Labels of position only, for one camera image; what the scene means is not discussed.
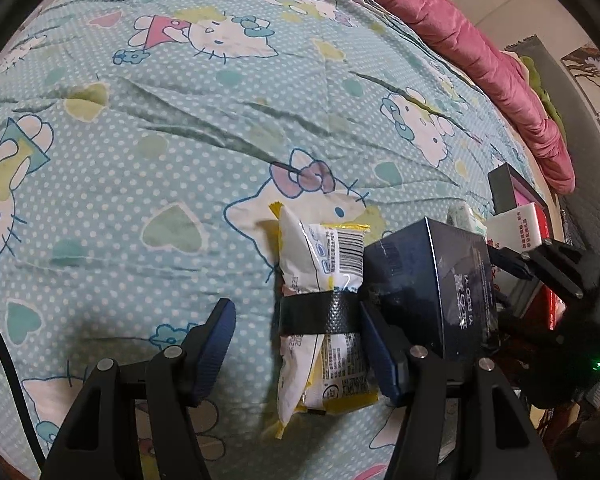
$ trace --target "bed sheet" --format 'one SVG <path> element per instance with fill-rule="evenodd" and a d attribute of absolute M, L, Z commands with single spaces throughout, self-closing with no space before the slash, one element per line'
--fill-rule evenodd
<path fill-rule="evenodd" d="M 0 330 L 44 449 L 99 359 L 147 359 L 229 297 L 191 410 L 212 476 L 381 475 L 403 414 L 385 402 L 269 431 L 269 204 L 369 243 L 461 200 L 490 215 L 504 160 L 533 181 L 488 98 L 373 0 L 55 1 L 0 61 Z M 1 368 L 0 453 L 37 476 Z"/>

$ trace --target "blue gripper pad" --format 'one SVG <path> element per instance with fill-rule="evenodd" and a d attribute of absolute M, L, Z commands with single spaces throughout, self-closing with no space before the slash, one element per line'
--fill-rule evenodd
<path fill-rule="evenodd" d="M 199 405 L 216 383 L 235 330 L 235 305 L 222 298 L 216 303 L 204 325 L 193 327 L 182 342 L 187 352 L 185 367 L 193 373 L 190 402 Z"/>
<path fill-rule="evenodd" d="M 380 391 L 394 406 L 405 402 L 409 391 L 409 360 L 411 347 L 402 330 L 386 323 L 380 311 L 362 303 L 362 344 Z"/>

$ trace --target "pink blanket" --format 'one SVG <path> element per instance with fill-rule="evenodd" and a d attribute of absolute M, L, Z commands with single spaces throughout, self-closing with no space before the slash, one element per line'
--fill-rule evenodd
<path fill-rule="evenodd" d="M 514 59 L 501 53 L 448 0 L 375 1 L 464 70 L 491 98 L 517 127 L 549 186 L 561 194 L 573 192 L 575 175 L 560 130 L 546 116 Z"/>

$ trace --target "black tape band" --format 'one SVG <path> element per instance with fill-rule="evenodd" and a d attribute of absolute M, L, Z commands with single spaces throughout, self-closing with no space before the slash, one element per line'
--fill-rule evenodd
<path fill-rule="evenodd" d="M 360 301 L 356 292 L 330 290 L 280 300 L 280 335 L 351 332 L 360 332 Z"/>

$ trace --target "red and white box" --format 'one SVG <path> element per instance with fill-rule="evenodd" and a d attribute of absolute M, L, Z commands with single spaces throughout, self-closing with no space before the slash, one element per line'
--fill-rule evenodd
<path fill-rule="evenodd" d="M 549 225 L 542 208 L 536 204 L 525 204 L 515 209 L 501 213 L 489 218 L 485 225 L 487 227 L 487 243 L 496 248 L 508 247 L 516 252 L 522 253 L 538 247 L 543 238 L 549 238 Z M 539 287 L 524 296 L 521 290 L 528 287 L 525 280 L 519 280 L 499 267 L 491 267 L 493 285 L 496 290 L 513 297 L 524 298 L 522 312 L 526 312 Z M 546 299 L 546 326 L 553 330 L 556 323 L 556 307 L 559 301 L 557 296 L 546 286 L 542 286 L 542 294 Z"/>

